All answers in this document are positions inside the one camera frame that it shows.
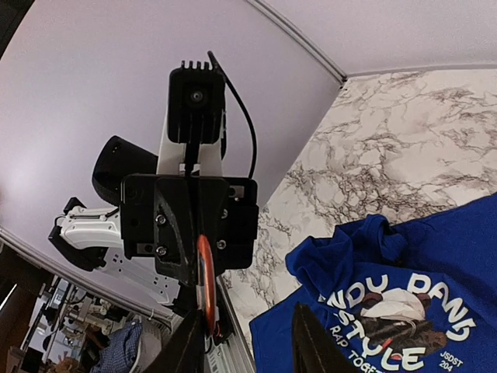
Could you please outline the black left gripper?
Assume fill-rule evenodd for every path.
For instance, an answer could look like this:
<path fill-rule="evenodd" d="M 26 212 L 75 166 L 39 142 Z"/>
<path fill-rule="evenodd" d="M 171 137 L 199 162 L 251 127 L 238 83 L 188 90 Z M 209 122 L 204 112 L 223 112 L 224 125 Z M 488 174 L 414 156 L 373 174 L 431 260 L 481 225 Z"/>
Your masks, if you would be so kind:
<path fill-rule="evenodd" d="M 210 243 L 214 274 L 252 265 L 258 185 L 253 179 L 133 174 L 121 184 L 120 224 L 126 258 L 153 257 L 156 271 L 198 284 L 197 240 Z"/>

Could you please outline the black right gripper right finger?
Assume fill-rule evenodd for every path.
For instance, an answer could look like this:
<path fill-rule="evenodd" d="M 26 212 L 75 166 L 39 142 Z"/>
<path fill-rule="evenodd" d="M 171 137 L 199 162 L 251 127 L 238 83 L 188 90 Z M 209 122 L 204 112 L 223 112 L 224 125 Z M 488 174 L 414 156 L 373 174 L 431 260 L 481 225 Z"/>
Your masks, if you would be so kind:
<path fill-rule="evenodd" d="M 337 349 L 307 305 L 298 302 L 292 318 L 294 372 L 350 373 L 353 364 Z"/>

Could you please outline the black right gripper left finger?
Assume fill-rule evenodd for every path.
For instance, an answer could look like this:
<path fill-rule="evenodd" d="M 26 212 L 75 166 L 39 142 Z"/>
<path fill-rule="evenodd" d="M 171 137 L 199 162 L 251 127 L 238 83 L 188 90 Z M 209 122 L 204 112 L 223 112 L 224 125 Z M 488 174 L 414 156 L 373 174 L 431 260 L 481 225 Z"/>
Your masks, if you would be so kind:
<path fill-rule="evenodd" d="M 187 314 L 145 373 L 204 372 L 204 317 L 199 309 Z"/>

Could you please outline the blue panda print t-shirt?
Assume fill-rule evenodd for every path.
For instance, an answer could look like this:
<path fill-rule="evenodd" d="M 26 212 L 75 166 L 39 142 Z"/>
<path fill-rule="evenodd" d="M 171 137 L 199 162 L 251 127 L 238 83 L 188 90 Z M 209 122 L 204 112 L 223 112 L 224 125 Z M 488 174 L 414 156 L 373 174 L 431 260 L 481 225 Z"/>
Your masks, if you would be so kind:
<path fill-rule="evenodd" d="M 253 319 L 259 372 L 294 368 L 307 305 L 361 372 L 496 370 L 496 198 L 392 225 L 380 214 L 308 237 L 286 257 L 299 288 Z"/>

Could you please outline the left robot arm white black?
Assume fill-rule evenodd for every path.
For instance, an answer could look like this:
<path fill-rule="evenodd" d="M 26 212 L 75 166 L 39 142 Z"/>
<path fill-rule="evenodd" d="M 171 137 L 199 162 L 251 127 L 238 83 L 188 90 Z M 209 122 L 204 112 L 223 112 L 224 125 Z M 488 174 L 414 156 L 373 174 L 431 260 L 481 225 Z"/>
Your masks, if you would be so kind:
<path fill-rule="evenodd" d="M 77 198 L 55 220 L 49 240 L 81 270 L 126 281 L 168 308 L 211 309 L 217 278 L 252 263 L 258 186 L 222 172 L 222 140 L 175 143 L 153 155 L 111 138 L 94 169 L 109 206 Z"/>

